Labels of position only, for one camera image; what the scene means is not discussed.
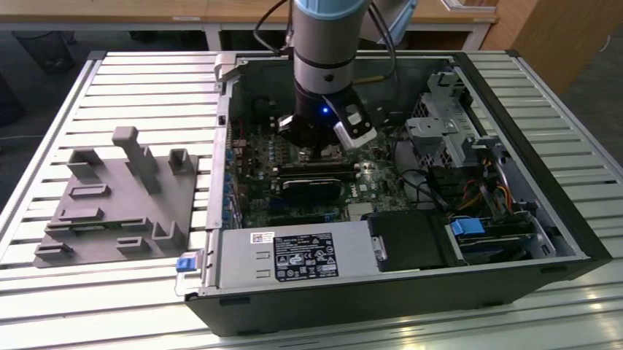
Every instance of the blue latch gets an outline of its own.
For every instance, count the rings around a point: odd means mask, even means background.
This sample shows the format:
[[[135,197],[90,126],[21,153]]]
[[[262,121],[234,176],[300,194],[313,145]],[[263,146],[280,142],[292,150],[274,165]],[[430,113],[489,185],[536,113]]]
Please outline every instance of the blue latch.
[[[478,219],[456,219],[454,222],[449,224],[449,228],[454,236],[478,235],[484,233],[482,223]]]
[[[177,264],[174,264],[174,270],[177,272],[195,271],[195,257],[179,257]]]

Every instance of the wooden table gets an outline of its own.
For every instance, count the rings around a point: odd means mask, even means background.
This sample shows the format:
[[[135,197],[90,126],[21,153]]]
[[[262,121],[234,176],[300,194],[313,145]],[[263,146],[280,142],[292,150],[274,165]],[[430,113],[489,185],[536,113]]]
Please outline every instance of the wooden table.
[[[206,0],[206,42],[210,50],[221,50],[221,31],[249,31],[276,0]],[[284,30],[288,6],[281,6],[261,26],[263,30]],[[406,31],[468,32],[464,50],[478,50],[492,23],[493,12],[450,12],[441,0],[418,0]]]
[[[276,0],[0,0],[0,30],[202,30],[210,50],[221,31],[249,31]],[[464,50],[477,50],[497,17],[492,12],[450,12],[441,0],[418,0],[408,31],[469,33]],[[262,26],[284,30],[286,6]]]

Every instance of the wooden cabinet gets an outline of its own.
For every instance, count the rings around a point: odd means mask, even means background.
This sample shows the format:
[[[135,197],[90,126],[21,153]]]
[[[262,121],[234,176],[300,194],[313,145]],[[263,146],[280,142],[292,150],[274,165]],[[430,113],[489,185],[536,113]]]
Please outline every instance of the wooden cabinet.
[[[482,50],[514,49],[564,92],[623,21],[621,0],[498,0]]]
[[[202,19],[206,0],[0,0],[0,19],[167,22]]]

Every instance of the trash bin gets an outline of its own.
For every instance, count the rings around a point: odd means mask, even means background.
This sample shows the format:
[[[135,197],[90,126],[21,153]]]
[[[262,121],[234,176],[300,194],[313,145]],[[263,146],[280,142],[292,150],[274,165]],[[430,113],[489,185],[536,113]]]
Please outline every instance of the trash bin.
[[[11,93],[9,84],[0,75],[0,126],[10,124],[23,115],[23,108]]]
[[[13,31],[11,35],[45,73],[63,73],[73,67],[61,32]]]

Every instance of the sticker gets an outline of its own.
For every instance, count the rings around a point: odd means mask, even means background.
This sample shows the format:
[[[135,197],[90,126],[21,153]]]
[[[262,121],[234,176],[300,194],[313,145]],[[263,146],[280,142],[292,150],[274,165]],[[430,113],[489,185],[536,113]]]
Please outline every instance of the sticker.
[[[278,282],[337,277],[337,258],[330,233],[273,237],[274,271]]]
[[[201,20],[201,17],[173,17],[173,20]]]
[[[274,237],[273,232],[251,232],[250,233],[250,243],[271,243],[271,238]]]

